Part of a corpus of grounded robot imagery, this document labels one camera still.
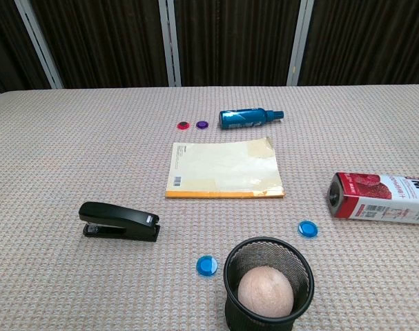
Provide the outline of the grey metal partition post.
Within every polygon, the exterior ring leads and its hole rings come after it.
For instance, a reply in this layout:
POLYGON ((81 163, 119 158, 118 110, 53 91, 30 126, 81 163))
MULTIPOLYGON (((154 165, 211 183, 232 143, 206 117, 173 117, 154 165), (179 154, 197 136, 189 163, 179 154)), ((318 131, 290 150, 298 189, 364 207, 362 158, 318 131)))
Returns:
POLYGON ((315 0, 300 0, 291 60, 286 79, 287 86, 297 86, 299 82, 314 4, 315 0))
POLYGON ((52 89, 64 89, 60 73, 56 67, 55 60, 48 47, 46 39, 41 31, 37 16, 32 8, 30 0, 14 0, 19 15, 26 28, 28 36, 37 53, 37 57, 45 76, 52 89))
POLYGON ((182 87, 175 0, 158 0, 158 5, 168 86, 182 87))

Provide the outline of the yellow paper notebook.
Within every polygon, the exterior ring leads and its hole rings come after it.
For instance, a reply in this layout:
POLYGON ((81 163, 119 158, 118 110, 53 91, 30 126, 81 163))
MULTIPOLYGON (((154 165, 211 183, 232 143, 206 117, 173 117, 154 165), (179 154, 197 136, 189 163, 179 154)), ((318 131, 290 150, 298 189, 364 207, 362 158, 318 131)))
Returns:
POLYGON ((284 197, 270 138, 230 143, 174 143, 165 197, 284 197))

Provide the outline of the red juice carton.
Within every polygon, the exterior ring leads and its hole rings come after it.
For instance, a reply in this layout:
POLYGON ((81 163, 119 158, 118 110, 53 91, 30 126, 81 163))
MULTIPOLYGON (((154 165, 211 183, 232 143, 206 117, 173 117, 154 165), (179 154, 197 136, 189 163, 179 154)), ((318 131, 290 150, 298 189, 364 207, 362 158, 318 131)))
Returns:
POLYGON ((336 218, 419 224, 419 177, 337 172, 327 198, 336 218))

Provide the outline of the beige woven tablecloth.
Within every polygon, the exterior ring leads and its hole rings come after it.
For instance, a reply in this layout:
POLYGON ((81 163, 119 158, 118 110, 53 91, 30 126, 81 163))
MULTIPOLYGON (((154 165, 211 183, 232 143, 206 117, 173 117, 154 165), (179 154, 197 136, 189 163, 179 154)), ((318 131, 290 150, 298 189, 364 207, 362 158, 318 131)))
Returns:
POLYGON ((313 271, 293 331, 419 331, 419 225, 333 218, 339 171, 419 177, 419 85, 0 94, 0 331, 226 331, 223 272, 195 264, 223 264, 258 236, 290 243, 313 271), (248 108, 284 118, 220 128, 221 111, 248 108), (175 142, 264 137, 284 198, 164 196, 175 142), (156 214, 157 241, 84 236, 88 201, 156 214), (316 238, 298 233, 303 220, 316 238))

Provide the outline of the blue spray bottle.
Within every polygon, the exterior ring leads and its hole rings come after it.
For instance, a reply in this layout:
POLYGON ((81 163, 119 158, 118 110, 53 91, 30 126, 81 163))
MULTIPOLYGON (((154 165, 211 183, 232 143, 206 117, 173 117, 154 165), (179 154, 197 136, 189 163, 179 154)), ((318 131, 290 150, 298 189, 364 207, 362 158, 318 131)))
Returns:
POLYGON ((219 125, 223 130, 250 128, 283 118, 283 111, 265 110, 263 108, 225 110, 219 114, 219 125))

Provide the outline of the beige wooden ball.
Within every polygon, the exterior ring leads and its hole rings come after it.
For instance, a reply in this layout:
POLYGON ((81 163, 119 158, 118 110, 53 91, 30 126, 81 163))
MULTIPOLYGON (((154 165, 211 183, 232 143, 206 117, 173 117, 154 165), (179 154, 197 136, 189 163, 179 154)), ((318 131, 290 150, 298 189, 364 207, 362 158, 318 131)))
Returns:
POLYGON ((269 266, 249 270, 240 280, 237 297, 245 308, 268 318, 289 316, 294 304, 289 280, 269 266))

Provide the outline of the blue round magnet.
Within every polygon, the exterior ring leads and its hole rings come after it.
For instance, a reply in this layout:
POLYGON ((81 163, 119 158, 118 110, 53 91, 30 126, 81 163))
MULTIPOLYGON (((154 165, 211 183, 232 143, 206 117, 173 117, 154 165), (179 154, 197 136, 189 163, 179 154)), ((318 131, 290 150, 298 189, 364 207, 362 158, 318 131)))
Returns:
POLYGON ((218 262, 216 258, 211 255, 201 256, 196 263, 197 272, 204 277, 213 276, 218 269, 218 262))
POLYGON ((304 238, 316 238, 318 235, 318 227, 312 221, 303 220, 298 223, 298 233, 304 238))

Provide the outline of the black mesh pen cup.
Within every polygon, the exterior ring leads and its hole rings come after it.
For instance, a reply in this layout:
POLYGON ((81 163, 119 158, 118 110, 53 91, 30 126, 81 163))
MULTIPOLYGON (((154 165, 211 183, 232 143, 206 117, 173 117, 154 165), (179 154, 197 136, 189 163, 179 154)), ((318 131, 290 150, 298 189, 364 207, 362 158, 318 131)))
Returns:
POLYGON ((230 331, 292 331, 293 324, 310 306, 314 295, 313 273, 307 260, 289 243, 272 237, 254 237, 237 244, 224 263, 225 319, 230 331), (286 317, 270 318, 244 307, 238 299, 241 278, 251 269, 269 266, 291 284, 293 308, 286 317))

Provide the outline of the black stapler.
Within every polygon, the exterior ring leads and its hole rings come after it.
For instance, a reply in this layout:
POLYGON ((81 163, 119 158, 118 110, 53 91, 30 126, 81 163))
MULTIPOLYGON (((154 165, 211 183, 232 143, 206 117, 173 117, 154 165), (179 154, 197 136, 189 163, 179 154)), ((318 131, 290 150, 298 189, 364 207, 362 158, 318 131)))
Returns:
POLYGON ((85 202, 79 218, 86 237, 156 242, 160 230, 156 214, 109 203, 85 202))

